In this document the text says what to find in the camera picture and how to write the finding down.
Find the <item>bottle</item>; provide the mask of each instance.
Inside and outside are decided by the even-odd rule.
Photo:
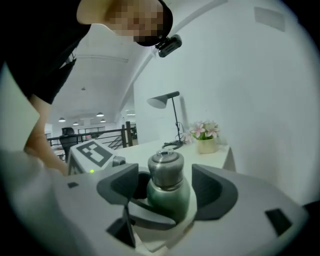
[[[148,203],[176,223],[185,219],[190,202],[184,162],[184,157],[172,149],[162,149],[148,160],[151,175],[146,188]]]

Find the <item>lamp shade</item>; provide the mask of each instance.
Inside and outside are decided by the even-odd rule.
[[[175,92],[167,93],[161,96],[149,98],[146,100],[146,102],[148,102],[150,106],[156,109],[165,109],[167,106],[168,99],[174,98],[179,95],[180,95],[180,92],[175,91]]]
[[[165,109],[167,106],[168,97],[166,95],[149,98],[146,102],[156,109]]]

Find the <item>black chair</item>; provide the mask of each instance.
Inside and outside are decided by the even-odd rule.
[[[78,144],[78,135],[71,127],[62,128],[62,135],[59,137],[65,154],[65,162],[68,162],[70,148]]]

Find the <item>black lamp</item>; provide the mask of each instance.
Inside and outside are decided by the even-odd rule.
[[[179,91],[175,91],[175,92],[171,92],[168,94],[164,94],[161,96],[157,96],[157,97],[153,97],[153,98],[149,98],[146,102],[148,102],[148,104],[154,108],[157,109],[165,109],[167,106],[167,101],[168,99],[172,99],[172,104],[173,104],[173,110],[174,110],[174,116],[175,116],[175,125],[178,131],[178,140],[175,140],[173,142],[169,142],[169,143],[164,143],[164,145],[162,146],[162,148],[165,148],[167,146],[175,146],[173,149],[176,150],[178,148],[181,148],[181,146],[184,144],[183,141],[181,141],[181,137],[180,137],[180,129],[179,129],[179,125],[178,125],[178,119],[177,119],[177,113],[176,113],[176,107],[175,107],[175,102],[174,102],[174,97],[177,97],[180,95]]]

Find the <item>silver thermos lid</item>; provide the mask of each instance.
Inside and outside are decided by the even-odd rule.
[[[148,160],[151,179],[157,187],[172,187],[183,178],[184,157],[172,149],[159,150]]]

